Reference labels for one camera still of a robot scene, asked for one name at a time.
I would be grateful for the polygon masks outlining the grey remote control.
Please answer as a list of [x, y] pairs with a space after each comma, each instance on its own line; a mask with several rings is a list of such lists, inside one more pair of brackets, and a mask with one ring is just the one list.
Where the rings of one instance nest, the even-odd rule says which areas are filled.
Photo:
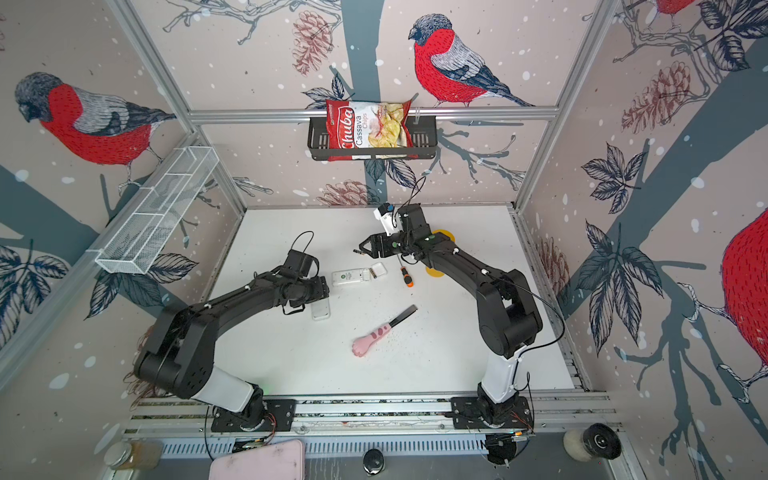
[[314, 321], [329, 319], [331, 316], [330, 300], [324, 298], [311, 303], [310, 312]]

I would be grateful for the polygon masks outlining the white battery cover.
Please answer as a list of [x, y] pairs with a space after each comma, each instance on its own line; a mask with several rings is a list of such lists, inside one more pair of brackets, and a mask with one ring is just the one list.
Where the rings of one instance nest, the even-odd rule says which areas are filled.
[[373, 264], [370, 267], [369, 271], [371, 273], [371, 276], [374, 279], [378, 279], [379, 277], [383, 277], [383, 276], [385, 276], [388, 273], [386, 267], [381, 262], [377, 262], [377, 263]]

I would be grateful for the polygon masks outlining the white remote control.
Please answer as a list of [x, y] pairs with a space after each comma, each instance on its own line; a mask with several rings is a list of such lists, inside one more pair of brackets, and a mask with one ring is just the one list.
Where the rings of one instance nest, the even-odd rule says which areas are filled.
[[332, 285], [342, 287], [369, 282], [374, 278], [369, 268], [357, 268], [335, 271], [332, 273]]

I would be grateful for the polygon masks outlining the orange black screwdriver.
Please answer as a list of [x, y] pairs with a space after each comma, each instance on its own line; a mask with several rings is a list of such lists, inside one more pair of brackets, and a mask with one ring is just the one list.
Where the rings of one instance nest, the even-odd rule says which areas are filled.
[[401, 275], [402, 275], [402, 278], [403, 278], [403, 281], [404, 281], [405, 285], [408, 288], [412, 288], [414, 286], [414, 280], [413, 280], [412, 276], [410, 275], [409, 271], [407, 270], [407, 268], [405, 266], [405, 262], [403, 261], [403, 259], [400, 256], [397, 256], [397, 260], [399, 262], [400, 272], [401, 272]]

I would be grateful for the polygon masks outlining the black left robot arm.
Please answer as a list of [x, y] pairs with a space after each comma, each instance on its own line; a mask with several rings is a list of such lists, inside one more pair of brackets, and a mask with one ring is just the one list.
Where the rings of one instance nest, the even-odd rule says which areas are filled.
[[133, 375], [181, 399], [193, 399], [257, 428], [268, 416], [264, 392], [215, 365], [218, 339], [251, 317], [274, 308], [301, 313], [329, 297], [319, 260], [291, 249], [283, 264], [246, 285], [206, 302], [168, 307], [156, 320], [134, 363]]

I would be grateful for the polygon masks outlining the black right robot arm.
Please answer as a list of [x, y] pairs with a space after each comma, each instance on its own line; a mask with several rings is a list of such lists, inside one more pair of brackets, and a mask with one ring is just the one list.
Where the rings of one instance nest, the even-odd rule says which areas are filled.
[[525, 275], [492, 267], [457, 246], [428, 224], [421, 205], [384, 203], [374, 210], [384, 231], [367, 237], [357, 252], [374, 259], [410, 256], [455, 281], [476, 301], [479, 333], [490, 350], [478, 384], [474, 412], [454, 413], [458, 421], [490, 428], [524, 428], [531, 432], [534, 410], [517, 383], [521, 360], [536, 349], [544, 322]]

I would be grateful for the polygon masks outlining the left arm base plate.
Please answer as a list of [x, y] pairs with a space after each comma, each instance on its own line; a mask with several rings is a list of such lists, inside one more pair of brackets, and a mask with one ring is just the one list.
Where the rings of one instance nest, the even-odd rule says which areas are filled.
[[296, 410], [293, 399], [251, 400], [240, 412], [215, 407], [211, 431], [214, 433], [288, 432]]

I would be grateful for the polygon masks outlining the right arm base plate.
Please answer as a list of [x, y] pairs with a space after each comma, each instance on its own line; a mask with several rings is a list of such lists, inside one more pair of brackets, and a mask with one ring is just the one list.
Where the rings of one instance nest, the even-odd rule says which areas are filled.
[[455, 429], [531, 430], [534, 420], [529, 401], [516, 394], [503, 403], [480, 397], [453, 397], [451, 410], [445, 414]]

